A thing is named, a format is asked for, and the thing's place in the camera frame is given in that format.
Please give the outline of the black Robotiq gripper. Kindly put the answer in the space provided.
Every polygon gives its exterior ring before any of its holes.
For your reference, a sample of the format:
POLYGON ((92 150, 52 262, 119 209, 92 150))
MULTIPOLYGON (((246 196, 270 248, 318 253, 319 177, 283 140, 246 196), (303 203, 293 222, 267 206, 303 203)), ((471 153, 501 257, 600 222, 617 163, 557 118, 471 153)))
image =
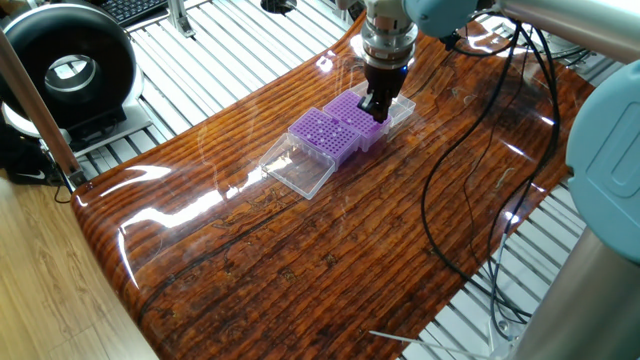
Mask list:
POLYGON ((408 74, 408 67, 380 69, 365 64, 364 74, 368 82, 368 94, 359 100, 357 107, 371 115, 376 122, 383 123, 389 117, 393 98, 400 93, 408 74), (380 99, 377 100, 375 95, 381 95, 380 99))

